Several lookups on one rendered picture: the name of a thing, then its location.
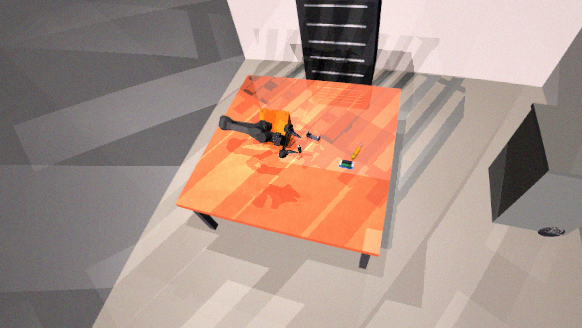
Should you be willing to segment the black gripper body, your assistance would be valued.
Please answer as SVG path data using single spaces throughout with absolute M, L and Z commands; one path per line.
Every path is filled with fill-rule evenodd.
M 291 125 L 291 124 L 286 124 L 286 125 L 284 126 L 284 132 L 285 132 L 285 135 L 283 136 L 283 138 L 281 139 L 281 142 L 280 142 L 280 144 L 281 144 L 283 147 L 282 147 L 282 150 L 280 150 L 280 151 L 279 151 L 279 158 L 282 158 L 282 159 L 283 159 L 283 158 L 285 158 L 285 157 L 287 156 L 287 155 L 286 155 L 286 156 L 283 156 L 283 155 L 284 155 L 284 151 L 286 151 L 286 145 L 287 145 L 287 140 L 288 140 L 288 135 L 289 135 L 289 134 L 288 134 L 288 131 L 289 131 L 289 129 L 291 129 L 291 128 L 293 128 L 293 125 Z M 275 133 L 274 133 L 274 135 L 275 135 Z M 274 143 L 274 141 L 273 141 L 273 140 L 275 140 L 275 138 L 276 138 L 274 135 L 273 135 L 273 137 L 272 137 L 272 142 L 273 142 L 273 143 Z

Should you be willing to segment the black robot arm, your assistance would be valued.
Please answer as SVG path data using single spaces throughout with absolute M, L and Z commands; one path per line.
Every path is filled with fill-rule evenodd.
M 270 131 L 272 123 L 265 120 L 259 120 L 256 123 L 249 123 L 233 120 L 230 116 L 222 116 L 220 117 L 219 127 L 222 130 L 233 130 L 248 134 L 252 138 L 255 138 L 259 143 L 272 142 L 272 137 L 274 135 L 274 132 Z M 274 136 L 276 137 L 275 140 L 273 140 L 274 145 L 280 147 L 280 142 L 284 135 L 275 132 Z

